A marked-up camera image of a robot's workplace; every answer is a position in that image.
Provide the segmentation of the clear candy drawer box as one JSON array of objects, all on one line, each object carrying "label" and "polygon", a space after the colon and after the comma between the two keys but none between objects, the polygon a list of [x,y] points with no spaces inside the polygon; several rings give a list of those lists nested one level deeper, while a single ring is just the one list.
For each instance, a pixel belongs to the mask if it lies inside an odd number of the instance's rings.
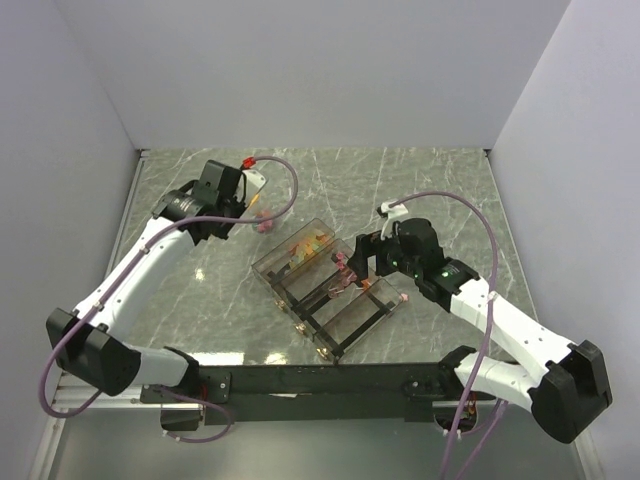
[{"label": "clear candy drawer box", "polygon": [[404,301],[372,272],[360,281],[347,266],[352,253],[328,225],[314,218],[252,265],[296,331],[334,365]]}]

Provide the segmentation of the yellow plastic scoop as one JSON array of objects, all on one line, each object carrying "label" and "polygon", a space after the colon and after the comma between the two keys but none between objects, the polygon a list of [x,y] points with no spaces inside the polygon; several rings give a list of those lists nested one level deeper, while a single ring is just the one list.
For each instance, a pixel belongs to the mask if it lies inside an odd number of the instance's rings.
[{"label": "yellow plastic scoop", "polygon": [[251,208],[252,206],[254,206],[254,205],[258,202],[259,197],[260,197],[260,196],[259,196],[258,194],[256,194],[256,195],[251,199],[251,201],[250,201],[250,203],[249,203],[249,208]]}]

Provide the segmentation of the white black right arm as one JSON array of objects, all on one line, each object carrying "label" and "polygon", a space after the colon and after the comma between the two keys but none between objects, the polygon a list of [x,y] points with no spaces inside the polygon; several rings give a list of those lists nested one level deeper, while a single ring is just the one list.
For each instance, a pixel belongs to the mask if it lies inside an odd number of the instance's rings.
[{"label": "white black right arm", "polygon": [[431,223],[411,218],[360,234],[347,262],[360,280],[401,273],[443,310],[468,322],[512,358],[471,352],[441,371],[444,395],[460,399],[472,388],[530,412],[551,438],[572,443],[612,403],[605,358],[592,342],[575,343],[543,327],[464,262],[445,255]]}]

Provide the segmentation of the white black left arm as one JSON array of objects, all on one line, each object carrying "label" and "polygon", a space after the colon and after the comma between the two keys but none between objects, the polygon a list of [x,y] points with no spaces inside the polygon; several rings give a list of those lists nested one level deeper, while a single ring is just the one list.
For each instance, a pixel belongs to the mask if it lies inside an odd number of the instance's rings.
[{"label": "white black left arm", "polygon": [[244,214],[266,183],[255,169],[209,160],[198,179],[165,194],[103,283],[72,311],[50,314],[46,329],[56,364],[109,396],[136,385],[162,385],[179,402],[199,394],[199,364],[193,357],[126,340],[164,278],[200,242],[227,239],[233,219]]}]

